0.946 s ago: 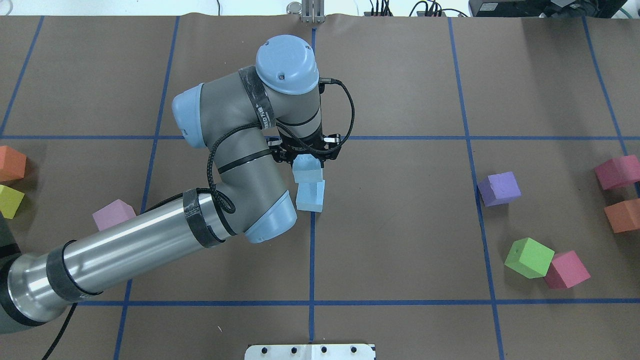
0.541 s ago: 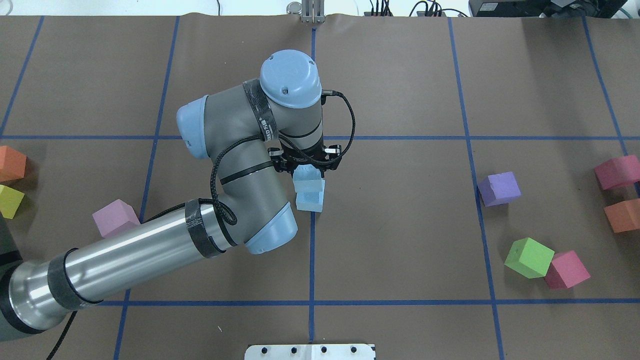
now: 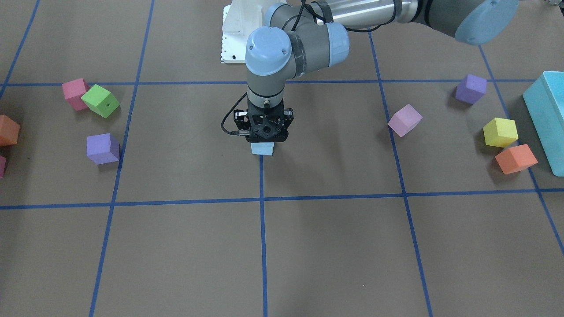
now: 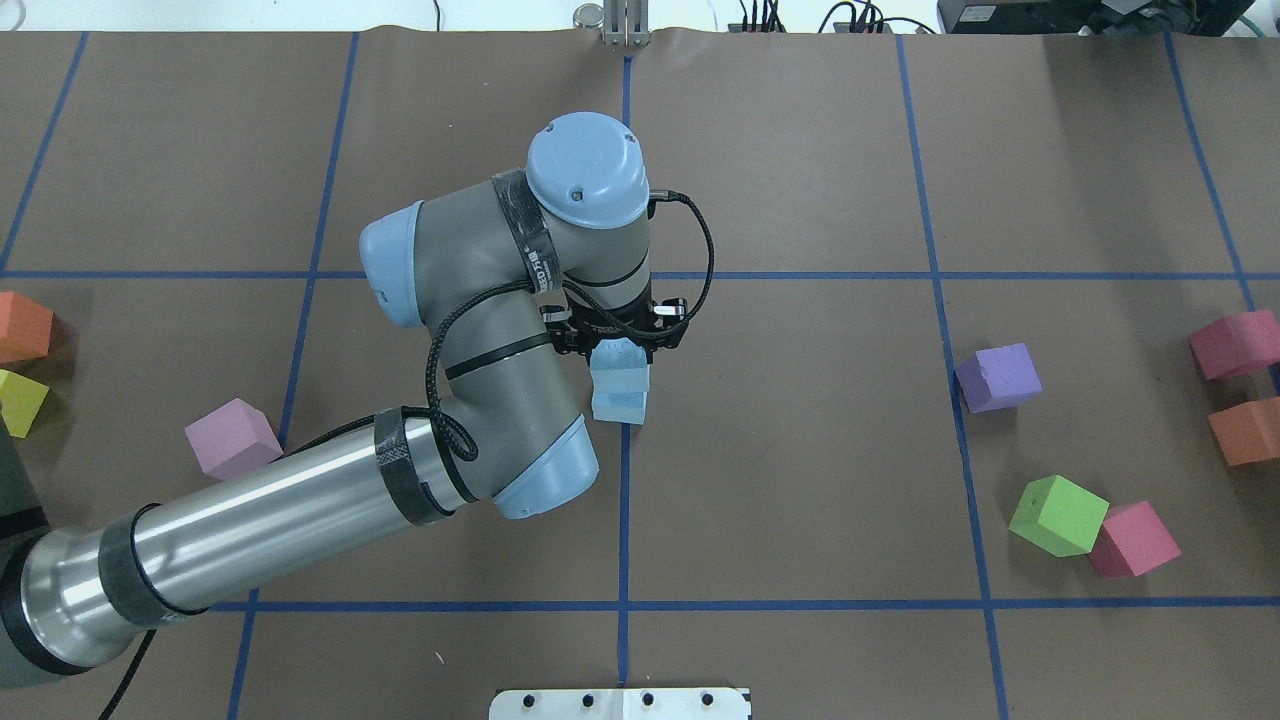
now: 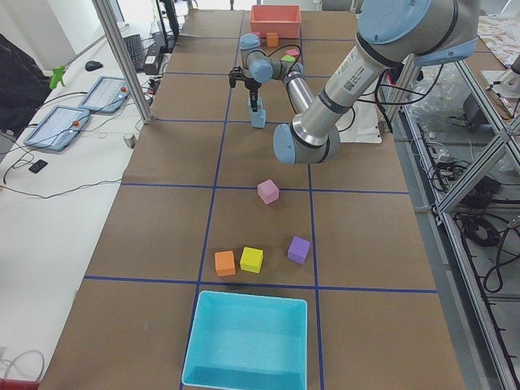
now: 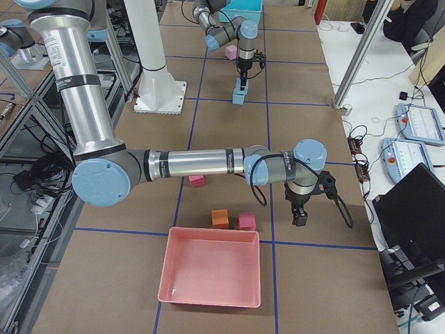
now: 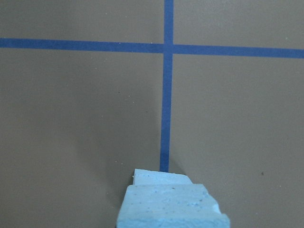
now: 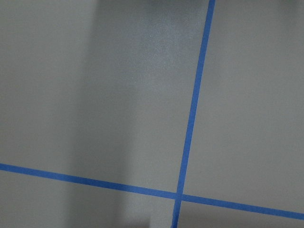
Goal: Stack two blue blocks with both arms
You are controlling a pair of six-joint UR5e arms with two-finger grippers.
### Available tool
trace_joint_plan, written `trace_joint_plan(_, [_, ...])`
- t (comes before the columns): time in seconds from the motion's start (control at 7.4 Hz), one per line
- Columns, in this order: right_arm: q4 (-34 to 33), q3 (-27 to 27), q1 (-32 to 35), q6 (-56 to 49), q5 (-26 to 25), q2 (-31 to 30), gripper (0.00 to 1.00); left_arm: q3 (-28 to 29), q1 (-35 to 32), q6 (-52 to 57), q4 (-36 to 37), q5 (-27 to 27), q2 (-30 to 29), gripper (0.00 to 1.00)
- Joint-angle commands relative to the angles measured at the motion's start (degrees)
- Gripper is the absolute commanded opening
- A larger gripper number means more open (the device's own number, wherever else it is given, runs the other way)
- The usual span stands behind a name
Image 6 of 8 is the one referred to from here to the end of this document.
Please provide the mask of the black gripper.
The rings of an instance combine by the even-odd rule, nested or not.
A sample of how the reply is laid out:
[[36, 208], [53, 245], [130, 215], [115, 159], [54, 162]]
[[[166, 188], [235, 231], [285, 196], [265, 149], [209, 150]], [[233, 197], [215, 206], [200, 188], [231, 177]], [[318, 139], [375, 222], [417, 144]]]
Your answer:
[[[253, 63], [258, 63], [260, 71], [256, 73], [253, 77], [248, 76], [248, 71], [252, 69]], [[240, 56], [236, 59], [236, 69], [240, 75], [240, 90], [244, 91], [248, 83], [248, 79], [255, 78], [265, 67], [265, 55], [262, 51], [256, 50], [253, 56], [249, 59], [241, 58]]]

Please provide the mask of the silver robot arm near bin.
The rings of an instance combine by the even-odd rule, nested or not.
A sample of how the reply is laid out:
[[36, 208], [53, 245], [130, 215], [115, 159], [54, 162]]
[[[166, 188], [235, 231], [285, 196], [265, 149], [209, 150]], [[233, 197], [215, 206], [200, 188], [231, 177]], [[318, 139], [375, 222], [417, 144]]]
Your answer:
[[236, 69], [241, 85], [251, 79], [254, 63], [264, 68], [266, 56], [257, 50], [261, 1], [195, 1], [193, 19], [205, 33], [207, 48], [215, 51], [232, 41], [237, 42]]

